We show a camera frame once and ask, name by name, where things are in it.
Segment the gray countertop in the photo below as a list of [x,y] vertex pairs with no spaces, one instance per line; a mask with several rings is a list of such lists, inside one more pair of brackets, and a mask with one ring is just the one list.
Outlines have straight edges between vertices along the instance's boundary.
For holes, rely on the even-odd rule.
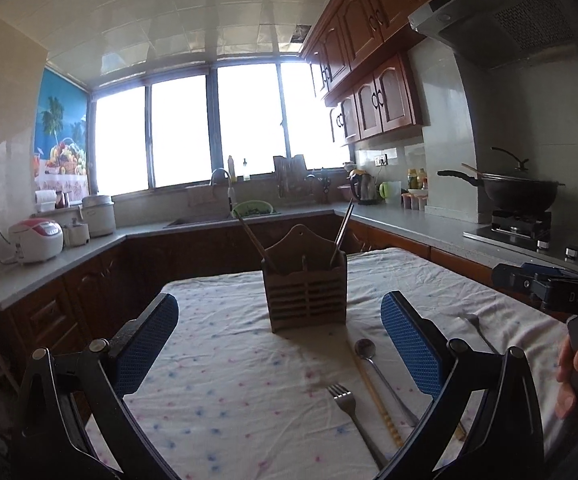
[[[344,216],[347,203],[331,205],[302,205],[280,208],[280,214],[248,218],[247,223],[256,224],[305,216],[335,213]],[[520,265],[525,262],[545,264],[537,257],[526,256],[511,250],[499,248],[477,240],[463,237],[463,231],[475,227],[474,224],[425,214],[420,211],[405,210],[388,205],[356,205],[352,219],[397,235],[416,240],[442,251],[467,258],[479,264],[495,267],[505,263]],[[126,238],[149,237],[163,234],[204,230],[237,225],[237,220],[185,224],[163,229],[168,222],[120,228],[114,234],[93,238],[87,245],[64,250],[55,258],[40,264],[15,265],[0,271],[0,310],[5,310],[16,301],[44,284],[57,278],[96,256],[118,245]]]

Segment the human hand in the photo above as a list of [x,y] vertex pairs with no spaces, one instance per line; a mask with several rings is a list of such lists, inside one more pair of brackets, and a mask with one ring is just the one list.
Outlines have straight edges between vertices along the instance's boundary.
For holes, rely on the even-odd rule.
[[572,342],[567,336],[560,347],[558,371],[556,372],[556,381],[560,383],[560,390],[556,400],[556,415],[558,418],[565,418],[576,405],[576,392],[574,392],[570,384],[572,370],[578,372],[578,351],[574,354]]

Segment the wooden utensil holder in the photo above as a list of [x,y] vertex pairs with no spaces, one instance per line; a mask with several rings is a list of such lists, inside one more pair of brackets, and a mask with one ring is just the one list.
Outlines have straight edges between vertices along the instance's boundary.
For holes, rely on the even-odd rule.
[[272,272],[262,260],[272,332],[346,322],[347,255],[338,250],[330,269],[334,249],[334,242],[301,224],[267,249],[279,271]]

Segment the table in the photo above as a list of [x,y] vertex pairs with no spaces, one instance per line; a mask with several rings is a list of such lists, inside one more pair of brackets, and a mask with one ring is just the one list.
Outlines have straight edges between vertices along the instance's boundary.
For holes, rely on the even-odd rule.
[[[271,333],[261,272],[194,278],[163,289],[176,297],[178,326],[138,391],[124,400],[153,445],[183,479],[373,478],[377,468],[349,417],[325,388],[341,383],[357,397],[357,416],[387,457],[397,451],[353,364],[348,341],[373,339],[375,361],[418,416],[420,393],[380,319],[381,298],[400,290],[449,339],[489,351],[458,317],[476,313],[503,351],[523,348],[543,417],[545,446],[560,428],[554,415],[558,343],[565,325],[512,298],[399,249],[349,258],[347,324]],[[386,388],[374,379],[400,434],[411,432]],[[463,415],[469,430],[480,401]],[[115,465],[95,420],[86,427],[101,460]],[[461,443],[452,439],[441,463]]]

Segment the black pan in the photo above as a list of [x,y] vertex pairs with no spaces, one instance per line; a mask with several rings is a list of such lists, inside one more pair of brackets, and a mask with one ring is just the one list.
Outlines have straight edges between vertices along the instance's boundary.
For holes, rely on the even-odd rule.
[[[492,148],[492,150],[509,153],[500,148]],[[509,155],[518,161],[519,175],[527,171],[524,167],[526,160],[521,161],[512,153]],[[556,200],[558,186],[564,185],[551,180],[535,180],[524,176],[491,173],[482,173],[480,178],[452,170],[438,171],[438,174],[439,176],[462,178],[472,186],[482,186],[498,209],[521,215],[539,215],[549,209]]]

